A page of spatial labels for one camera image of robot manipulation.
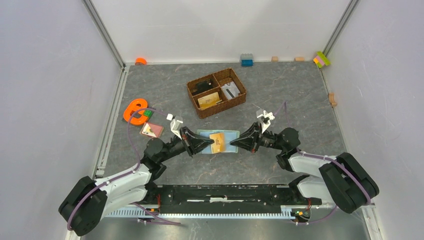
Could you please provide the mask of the gold credit card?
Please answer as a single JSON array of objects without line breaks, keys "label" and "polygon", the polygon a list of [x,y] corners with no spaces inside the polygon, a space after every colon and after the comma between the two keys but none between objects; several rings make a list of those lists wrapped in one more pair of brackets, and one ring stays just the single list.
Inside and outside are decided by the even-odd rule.
[{"label": "gold credit card", "polygon": [[210,145],[212,154],[223,153],[226,150],[225,134],[223,132],[212,133],[209,138],[213,140]]},{"label": "gold credit card", "polygon": [[211,94],[200,97],[197,102],[200,110],[204,110],[210,108],[218,103],[220,103],[222,99],[218,92],[213,92]]}]

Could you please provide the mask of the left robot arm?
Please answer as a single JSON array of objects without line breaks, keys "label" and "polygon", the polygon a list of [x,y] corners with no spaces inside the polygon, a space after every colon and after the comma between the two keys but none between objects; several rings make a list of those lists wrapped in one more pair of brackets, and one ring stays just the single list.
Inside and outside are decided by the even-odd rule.
[{"label": "left robot arm", "polygon": [[143,157],[134,166],[104,178],[80,178],[58,212],[66,220],[69,231],[84,236],[106,215],[121,207],[140,201],[153,203],[157,198],[154,180],[166,170],[164,161],[182,153],[192,157],[213,143],[213,139],[195,134],[185,126],[169,142],[151,138]]}]

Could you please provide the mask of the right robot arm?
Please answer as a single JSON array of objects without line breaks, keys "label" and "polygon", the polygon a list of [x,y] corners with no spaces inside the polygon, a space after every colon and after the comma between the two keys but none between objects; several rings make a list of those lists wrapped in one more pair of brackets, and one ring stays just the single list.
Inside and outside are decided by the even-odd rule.
[{"label": "right robot arm", "polygon": [[258,122],[243,132],[230,145],[255,153],[259,148],[279,150],[278,165],[302,176],[290,184],[289,199],[302,204],[308,198],[322,203],[334,203],[345,213],[351,214],[368,205],[378,196],[380,189],[356,158],[343,152],[337,156],[317,155],[299,149],[299,132],[287,127],[279,133],[264,130]]}]

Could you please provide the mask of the light blue card holder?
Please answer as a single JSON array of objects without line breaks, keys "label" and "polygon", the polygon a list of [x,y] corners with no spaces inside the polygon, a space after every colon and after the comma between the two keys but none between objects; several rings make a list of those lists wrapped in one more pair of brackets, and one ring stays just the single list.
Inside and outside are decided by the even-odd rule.
[{"label": "light blue card holder", "polygon": [[231,141],[237,139],[240,136],[240,132],[237,130],[206,130],[206,129],[199,129],[196,132],[198,135],[201,135],[203,137],[209,137],[212,139],[213,134],[222,134],[223,135],[223,143],[224,143],[224,150],[222,153],[238,153],[238,147],[233,146],[230,144]]}]

